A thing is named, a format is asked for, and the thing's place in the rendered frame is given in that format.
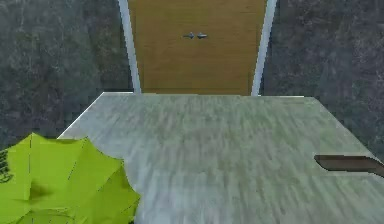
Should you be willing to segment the lime green open umbrella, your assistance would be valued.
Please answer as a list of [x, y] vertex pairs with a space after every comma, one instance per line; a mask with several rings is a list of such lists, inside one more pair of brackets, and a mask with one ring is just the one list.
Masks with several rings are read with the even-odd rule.
[[0, 224], [134, 224], [125, 163], [89, 138], [32, 133], [0, 151]]

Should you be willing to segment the dark brown flat slab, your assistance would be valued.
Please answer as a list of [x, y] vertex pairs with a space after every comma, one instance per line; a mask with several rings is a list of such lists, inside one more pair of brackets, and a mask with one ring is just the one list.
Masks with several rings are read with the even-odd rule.
[[328, 171], [364, 172], [384, 178], [384, 164], [367, 156], [315, 155], [316, 163]]

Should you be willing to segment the brown wooden room door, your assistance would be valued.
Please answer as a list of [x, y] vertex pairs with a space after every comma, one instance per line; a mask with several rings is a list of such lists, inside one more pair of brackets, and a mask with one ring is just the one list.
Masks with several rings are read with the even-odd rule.
[[[132, 0], [145, 93], [249, 95], [267, 0]], [[192, 32], [193, 39], [183, 35]], [[198, 39], [197, 34], [208, 37]]]

